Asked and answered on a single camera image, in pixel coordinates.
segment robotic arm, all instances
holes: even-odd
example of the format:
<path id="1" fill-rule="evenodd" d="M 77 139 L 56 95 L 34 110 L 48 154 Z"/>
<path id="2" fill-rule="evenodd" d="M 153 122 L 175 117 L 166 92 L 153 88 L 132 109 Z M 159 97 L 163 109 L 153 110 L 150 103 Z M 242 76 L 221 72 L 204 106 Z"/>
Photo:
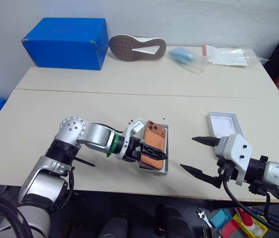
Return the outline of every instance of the robotic arm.
<path id="1" fill-rule="evenodd" d="M 34 238 L 49 237 L 50 215 L 68 201 L 74 186 L 72 161 L 95 166 L 76 158 L 84 144 L 127 162 L 139 162 L 141 155 L 154 160 L 166 160 L 167 155 L 144 141 L 133 137 L 144 127 L 141 119 L 131 121 L 127 129 L 118 134 L 113 128 L 87 122 L 80 117 L 69 117 L 61 122 L 60 130 L 44 156 L 41 156 L 19 192 L 18 210 L 27 220 Z M 69 175 L 69 184 L 64 177 Z M 11 224 L 4 219 L 0 224 L 0 238 L 14 238 Z"/>
<path id="2" fill-rule="evenodd" d="M 222 137 L 221 139 L 194 137 L 192 140 L 214 147 L 215 155 L 218 158 L 219 176 L 212 177 L 194 167 L 181 166 L 197 179 L 208 182 L 217 188 L 220 188 L 223 183 L 227 194 L 239 207 L 266 227 L 279 232 L 279 227 L 272 224 L 267 215 L 270 203 L 268 192 L 279 200 L 279 163 L 267 162 L 268 157 L 266 156 L 261 156 L 260 160 L 250 158 L 252 147 L 240 134 Z M 239 186 L 246 182 L 249 184 L 250 192 L 267 197 L 265 218 L 268 223 L 257 218 L 254 213 L 249 211 L 233 196 L 227 186 L 227 182 L 230 179 L 236 180 L 236 184 Z"/>

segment plastic bag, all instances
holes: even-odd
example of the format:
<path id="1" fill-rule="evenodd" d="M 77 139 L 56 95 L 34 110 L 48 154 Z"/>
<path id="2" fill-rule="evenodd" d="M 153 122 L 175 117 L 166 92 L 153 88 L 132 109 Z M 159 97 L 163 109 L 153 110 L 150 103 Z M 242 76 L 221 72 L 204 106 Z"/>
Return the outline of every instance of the plastic bag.
<path id="1" fill-rule="evenodd" d="M 168 56 L 187 70 L 197 73 L 204 71 L 204 67 L 208 61 L 207 56 L 199 56 L 182 47 L 168 51 Z"/>
<path id="2" fill-rule="evenodd" d="M 225 48 L 205 45 L 203 54 L 209 57 L 208 62 L 221 65 L 248 66 L 260 64 L 268 59 L 256 56 L 252 48 Z"/>

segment black cable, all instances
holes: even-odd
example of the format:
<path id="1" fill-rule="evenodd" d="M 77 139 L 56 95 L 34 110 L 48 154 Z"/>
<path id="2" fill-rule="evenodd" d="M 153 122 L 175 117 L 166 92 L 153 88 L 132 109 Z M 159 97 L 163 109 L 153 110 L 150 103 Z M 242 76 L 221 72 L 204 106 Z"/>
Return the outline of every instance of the black cable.
<path id="1" fill-rule="evenodd" d="M 103 125 L 103 126 L 108 127 L 109 129 L 112 129 L 112 130 L 116 131 L 117 133 L 123 133 L 123 131 L 121 131 L 121 130 L 116 130 L 116 129 L 114 129 L 113 127 L 111 127 L 111 126 L 109 126 L 109 125 L 105 125 L 105 124 L 102 124 L 102 123 L 93 123 L 93 124 Z"/>
<path id="2" fill-rule="evenodd" d="M 73 188 L 74 188 L 74 176 L 73 176 L 73 170 L 75 169 L 75 167 L 71 168 L 71 171 L 69 172 L 69 195 L 67 196 L 65 202 L 58 208 L 56 208 L 54 211 L 51 212 L 51 215 L 53 215 L 54 213 L 60 211 L 69 201 L 72 193 L 73 193 Z"/>
<path id="3" fill-rule="evenodd" d="M 227 182 L 225 180 L 223 180 L 223 187 L 226 191 L 226 193 L 228 194 L 228 196 L 232 199 L 233 202 L 235 202 L 237 204 L 238 207 L 240 207 L 241 209 L 243 209 L 245 212 L 247 212 L 249 215 L 251 215 L 253 218 L 255 218 L 257 221 L 259 221 L 261 224 L 265 225 L 266 227 L 268 227 L 271 230 L 274 230 L 275 232 L 279 233 L 279 228 L 275 227 L 272 224 L 269 224 L 268 222 L 265 222 L 264 220 L 260 219 L 259 217 L 256 216 L 255 213 L 253 213 L 252 211 L 250 211 L 247 207 L 245 207 L 242 203 L 240 203 L 235 197 L 234 195 L 231 193 L 231 191 L 229 190 L 228 186 L 227 186 Z"/>
<path id="4" fill-rule="evenodd" d="M 270 224 L 274 225 L 275 227 L 279 228 L 279 226 L 275 225 L 275 223 L 273 223 L 268 217 L 269 206 L 270 206 L 270 195 L 268 193 L 266 193 L 266 205 L 265 205 L 265 208 L 264 208 L 265 219 L 268 223 L 270 223 Z"/>
<path id="5" fill-rule="evenodd" d="M 22 213 L 11 202 L 9 202 L 7 199 L 5 199 L 1 196 L 0 196 L 0 204 L 4 207 L 8 208 L 10 213 L 16 216 L 16 218 L 18 219 L 18 222 L 21 224 L 21 226 L 23 226 L 23 228 L 26 231 L 25 237 L 32 238 L 33 237 L 32 232 L 30 230 L 27 220 L 22 215 Z"/>
<path id="6" fill-rule="evenodd" d="M 15 235 L 18 238 L 33 238 L 32 233 L 28 236 L 25 226 L 20 222 L 18 216 L 11 212 L 9 207 L 0 203 L 0 214 L 2 214 L 10 223 Z"/>

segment floor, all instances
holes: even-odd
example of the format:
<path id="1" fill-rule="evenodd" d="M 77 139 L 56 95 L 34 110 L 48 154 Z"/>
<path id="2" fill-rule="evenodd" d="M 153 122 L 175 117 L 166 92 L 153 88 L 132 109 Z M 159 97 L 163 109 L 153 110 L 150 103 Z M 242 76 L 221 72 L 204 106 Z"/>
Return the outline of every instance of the floor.
<path id="1" fill-rule="evenodd" d="M 17 203 L 18 191 L 19 187 L 0 186 L 0 193 L 14 204 Z M 130 238 L 157 238 L 153 224 L 155 207 L 160 203 L 177 209 L 196 238 L 203 237 L 202 229 L 206 227 L 205 222 L 198 218 L 196 209 L 203 208 L 208 219 L 217 212 L 211 212 L 208 202 L 199 199 L 77 191 L 70 202 L 52 216 L 50 238 L 96 238 L 105 223 L 119 214 L 127 214 L 130 220 Z M 279 216 L 279 205 L 272 205 L 270 212 Z M 264 237 L 279 238 L 279 234 L 268 231 Z"/>

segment green ring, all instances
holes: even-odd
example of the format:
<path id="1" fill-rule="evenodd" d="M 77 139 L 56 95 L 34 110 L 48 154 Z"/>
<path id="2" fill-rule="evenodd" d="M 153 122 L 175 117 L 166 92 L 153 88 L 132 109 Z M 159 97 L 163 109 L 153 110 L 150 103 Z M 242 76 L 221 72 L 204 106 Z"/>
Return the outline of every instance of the green ring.
<path id="1" fill-rule="evenodd" d="M 118 143 L 118 140 L 119 140 L 119 135 L 115 134 L 114 142 L 113 142 L 113 145 L 112 145 L 112 147 L 110 149 L 110 153 L 114 153 L 114 151 L 116 149 L 116 146 L 117 146 L 117 143 Z"/>

